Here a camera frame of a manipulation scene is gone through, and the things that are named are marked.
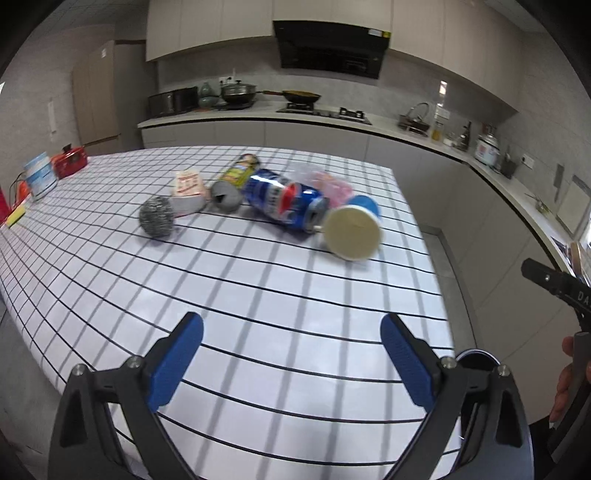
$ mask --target crushed can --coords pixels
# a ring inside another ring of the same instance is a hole
[[[307,233],[316,231],[330,203],[319,190],[266,168],[250,176],[242,193],[254,208],[273,220]]]

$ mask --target pot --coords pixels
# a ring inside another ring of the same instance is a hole
[[[254,100],[256,95],[256,85],[249,83],[241,83],[237,80],[236,83],[230,83],[222,86],[221,97],[232,105],[241,105],[249,103]]]

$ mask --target tiled wall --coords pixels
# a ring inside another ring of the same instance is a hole
[[[389,50],[378,80],[331,72],[284,70],[274,38],[208,46],[158,62],[160,91],[199,85],[217,86],[232,74],[259,90],[308,90],[322,95],[318,105],[345,106],[396,118],[419,102],[437,103],[439,84],[447,81],[446,108],[451,129],[461,133],[466,119],[495,125],[515,111],[490,93],[436,66]]]
[[[501,145],[514,157],[525,152],[533,170],[520,165],[516,177],[554,212],[574,174],[591,186],[591,99],[569,61],[548,34],[525,35],[525,76],[519,113],[498,131]],[[553,187],[556,165],[564,165],[558,202]]]
[[[112,25],[66,30],[27,41],[0,79],[0,186],[6,195],[23,165],[79,144],[72,99],[73,66],[113,38]],[[47,104],[53,100],[57,132],[51,134]]]

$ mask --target table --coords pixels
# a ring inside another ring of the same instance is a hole
[[[247,205],[177,219],[145,236],[140,204],[168,194],[174,172],[205,181],[244,152],[289,172],[309,162],[347,178],[381,206],[384,243],[342,261],[321,235],[269,222]],[[161,421],[208,480],[378,479],[424,417],[379,338],[393,311],[440,355],[452,355],[437,277],[391,171],[360,161],[252,147],[157,148],[93,157],[0,228],[0,291],[27,346],[60,391],[72,367],[119,366],[146,353],[187,311],[203,344]],[[137,456],[119,408],[113,420]],[[451,468],[452,435],[438,466]]]

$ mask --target blue cup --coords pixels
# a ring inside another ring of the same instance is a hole
[[[329,211],[322,225],[329,250],[345,260],[366,260],[382,242],[379,206],[367,195],[352,197]]]
[[[373,198],[370,198],[367,195],[356,195],[349,199],[346,205],[356,205],[358,207],[365,208],[378,217],[378,219],[382,218],[382,216],[379,214],[379,205],[375,203]]]

